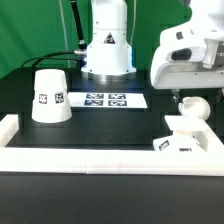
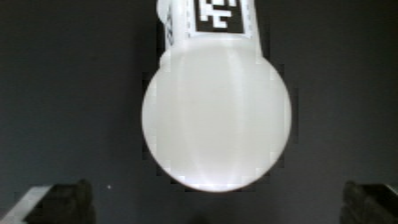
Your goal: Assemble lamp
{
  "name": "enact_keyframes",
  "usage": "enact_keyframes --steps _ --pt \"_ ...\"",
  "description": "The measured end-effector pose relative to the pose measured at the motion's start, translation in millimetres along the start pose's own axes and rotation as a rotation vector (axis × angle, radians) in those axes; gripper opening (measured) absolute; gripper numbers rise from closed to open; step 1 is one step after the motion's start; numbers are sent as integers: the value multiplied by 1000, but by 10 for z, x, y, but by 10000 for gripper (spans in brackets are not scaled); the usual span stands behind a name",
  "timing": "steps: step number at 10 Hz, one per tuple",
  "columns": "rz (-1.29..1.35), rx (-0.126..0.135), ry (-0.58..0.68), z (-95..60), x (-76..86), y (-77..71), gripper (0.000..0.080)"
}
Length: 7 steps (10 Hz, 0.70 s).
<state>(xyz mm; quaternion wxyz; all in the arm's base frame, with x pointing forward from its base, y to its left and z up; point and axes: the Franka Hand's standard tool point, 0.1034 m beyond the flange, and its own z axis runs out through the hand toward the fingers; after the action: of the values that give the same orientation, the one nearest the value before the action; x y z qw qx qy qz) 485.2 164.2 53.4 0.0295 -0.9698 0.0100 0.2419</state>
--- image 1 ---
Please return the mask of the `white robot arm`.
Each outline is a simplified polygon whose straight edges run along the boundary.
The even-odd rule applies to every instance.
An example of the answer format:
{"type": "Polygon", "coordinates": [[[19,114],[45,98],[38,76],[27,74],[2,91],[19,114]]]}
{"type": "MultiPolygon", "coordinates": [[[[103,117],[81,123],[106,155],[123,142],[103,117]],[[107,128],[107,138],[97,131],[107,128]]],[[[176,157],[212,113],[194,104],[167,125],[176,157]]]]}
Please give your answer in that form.
{"type": "MultiPolygon", "coordinates": [[[[224,96],[224,0],[181,0],[188,22],[160,34],[150,70],[156,89],[214,88],[224,96]]],[[[93,37],[81,71],[96,80],[119,80],[136,72],[126,40],[124,0],[91,0],[93,37]]]]}

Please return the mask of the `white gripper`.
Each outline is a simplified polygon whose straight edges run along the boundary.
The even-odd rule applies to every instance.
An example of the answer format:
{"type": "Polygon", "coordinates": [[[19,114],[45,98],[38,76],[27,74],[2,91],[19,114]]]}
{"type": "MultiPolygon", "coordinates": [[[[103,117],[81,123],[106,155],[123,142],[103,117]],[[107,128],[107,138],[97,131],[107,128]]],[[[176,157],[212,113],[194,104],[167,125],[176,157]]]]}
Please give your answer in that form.
{"type": "Polygon", "coordinates": [[[179,89],[223,88],[224,48],[221,41],[198,37],[188,25],[166,29],[160,34],[160,46],[156,49],[150,70],[151,84],[156,89],[172,89],[174,102],[179,102],[179,89]],[[205,47],[201,62],[169,62],[170,51],[205,47]]]}

